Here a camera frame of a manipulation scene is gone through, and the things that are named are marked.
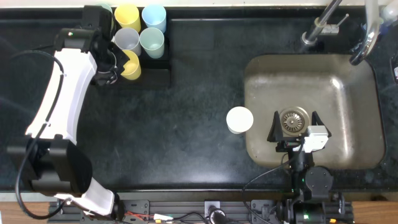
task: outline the stainless steel sink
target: stainless steel sink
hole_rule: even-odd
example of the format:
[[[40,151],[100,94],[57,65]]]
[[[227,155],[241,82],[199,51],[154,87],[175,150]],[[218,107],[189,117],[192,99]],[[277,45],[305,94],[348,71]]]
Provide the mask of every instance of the stainless steel sink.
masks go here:
[[[280,164],[276,143],[267,142],[275,111],[286,136],[298,136],[316,111],[332,133],[313,154],[318,166],[369,169],[385,152],[376,82],[365,61],[350,55],[264,55],[249,62],[244,76],[245,107],[254,124],[246,133],[251,158],[262,166]]]

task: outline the blue cup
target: blue cup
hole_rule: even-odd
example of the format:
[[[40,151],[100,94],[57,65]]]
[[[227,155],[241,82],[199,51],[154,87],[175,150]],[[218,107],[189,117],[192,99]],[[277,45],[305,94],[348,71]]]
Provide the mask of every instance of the blue cup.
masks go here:
[[[166,32],[166,9],[161,5],[148,5],[142,10],[142,19],[147,27],[158,28]]]

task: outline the faucet handle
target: faucet handle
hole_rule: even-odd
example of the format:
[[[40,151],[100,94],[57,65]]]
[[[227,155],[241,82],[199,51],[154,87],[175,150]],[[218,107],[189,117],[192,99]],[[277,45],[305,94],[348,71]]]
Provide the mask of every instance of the faucet handle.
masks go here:
[[[339,26],[349,17],[349,14],[340,20],[337,24],[326,24],[325,28],[321,31],[320,35],[337,35],[340,31]]]

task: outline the yellow cup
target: yellow cup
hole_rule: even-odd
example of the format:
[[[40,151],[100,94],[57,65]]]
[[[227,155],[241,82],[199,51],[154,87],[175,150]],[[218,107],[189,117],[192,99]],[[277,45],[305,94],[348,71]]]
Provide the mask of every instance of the yellow cup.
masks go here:
[[[141,31],[141,21],[139,19],[139,11],[134,4],[123,4],[114,11],[116,21],[123,28],[133,28],[137,32]]]
[[[121,75],[128,80],[136,80],[141,75],[138,56],[131,50],[123,50],[123,52],[130,60],[123,65],[124,71]]]

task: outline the faucet spout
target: faucet spout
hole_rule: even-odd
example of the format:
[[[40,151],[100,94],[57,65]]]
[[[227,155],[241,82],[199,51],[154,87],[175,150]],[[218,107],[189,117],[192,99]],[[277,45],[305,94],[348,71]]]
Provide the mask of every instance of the faucet spout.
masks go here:
[[[366,8],[366,35],[358,51],[349,59],[352,65],[358,65],[372,51],[377,41],[380,28],[379,4],[375,0],[365,0]]]

